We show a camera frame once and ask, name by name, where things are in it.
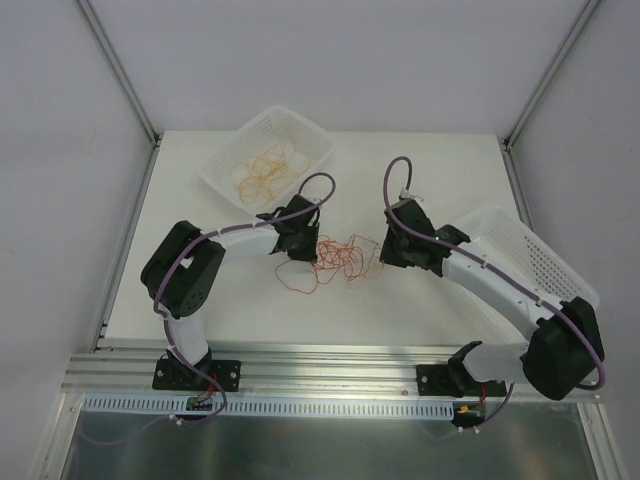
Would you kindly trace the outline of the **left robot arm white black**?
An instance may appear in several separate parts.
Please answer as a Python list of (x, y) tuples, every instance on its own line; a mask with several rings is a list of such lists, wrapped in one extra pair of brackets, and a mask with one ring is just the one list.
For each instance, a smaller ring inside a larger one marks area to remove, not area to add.
[(211, 350), (197, 312), (209, 297), (220, 268), (249, 257), (284, 253), (313, 263), (319, 237), (319, 206), (300, 194), (284, 207), (251, 222), (203, 232), (177, 222), (141, 272), (141, 282), (161, 315), (169, 342), (167, 360), (189, 389), (210, 377)]

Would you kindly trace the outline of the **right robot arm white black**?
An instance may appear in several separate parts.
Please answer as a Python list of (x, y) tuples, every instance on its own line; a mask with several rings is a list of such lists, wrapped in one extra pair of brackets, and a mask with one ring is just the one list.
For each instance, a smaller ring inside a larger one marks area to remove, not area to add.
[(428, 388), (461, 398), (492, 383), (527, 382), (559, 401), (575, 389), (601, 387), (587, 381), (603, 373), (605, 359), (595, 294), (525, 224), (485, 206), (435, 228), (412, 199), (384, 214), (383, 263), (420, 268), (462, 287), (519, 334), (512, 343), (467, 343), (419, 375)]

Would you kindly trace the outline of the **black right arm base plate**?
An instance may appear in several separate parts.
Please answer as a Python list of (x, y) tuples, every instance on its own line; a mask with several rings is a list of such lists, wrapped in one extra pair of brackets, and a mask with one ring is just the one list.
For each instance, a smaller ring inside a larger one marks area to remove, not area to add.
[(419, 364), (415, 373), (419, 396), (498, 398), (507, 393), (504, 382), (479, 382), (448, 364)]

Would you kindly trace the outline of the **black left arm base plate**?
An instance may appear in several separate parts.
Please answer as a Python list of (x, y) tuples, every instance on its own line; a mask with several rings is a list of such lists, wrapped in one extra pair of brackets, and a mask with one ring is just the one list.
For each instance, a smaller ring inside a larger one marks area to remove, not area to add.
[[(203, 359), (195, 369), (215, 380), (225, 392), (237, 392), (241, 379), (239, 360)], [(165, 355), (155, 366), (152, 389), (157, 391), (204, 391), (211, 382), (173, 356)]]

